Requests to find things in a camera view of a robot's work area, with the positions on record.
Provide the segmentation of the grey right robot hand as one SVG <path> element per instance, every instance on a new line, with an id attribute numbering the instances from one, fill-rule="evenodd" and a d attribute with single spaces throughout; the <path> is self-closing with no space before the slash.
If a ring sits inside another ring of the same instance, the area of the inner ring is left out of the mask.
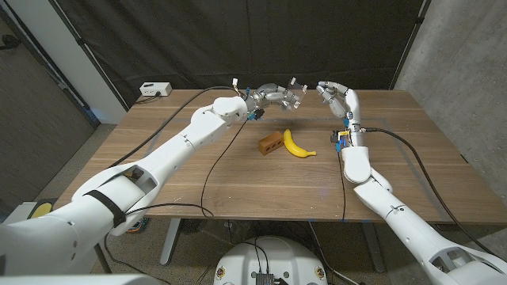
<path id="1" fill-rule="evenodd" d="M 360 131 L 360 102 L 357 93 L 337 82 L 319 82 L 316 86 L 323 102 L 338 119 L 347 119 L 351 132 Z"/>

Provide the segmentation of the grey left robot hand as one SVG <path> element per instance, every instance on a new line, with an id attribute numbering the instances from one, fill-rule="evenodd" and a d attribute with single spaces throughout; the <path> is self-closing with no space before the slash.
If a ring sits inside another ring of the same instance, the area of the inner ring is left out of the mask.
<path id="1" fill-rule="evenodd" d="M 268 83 L 258 87 L 246 98 L 248 112 L 266 109 L 271 105 L 280 107 L 284 111 L 296 110 L 306 92 L 302 88 L 285 88 L 275 83 Z"/>

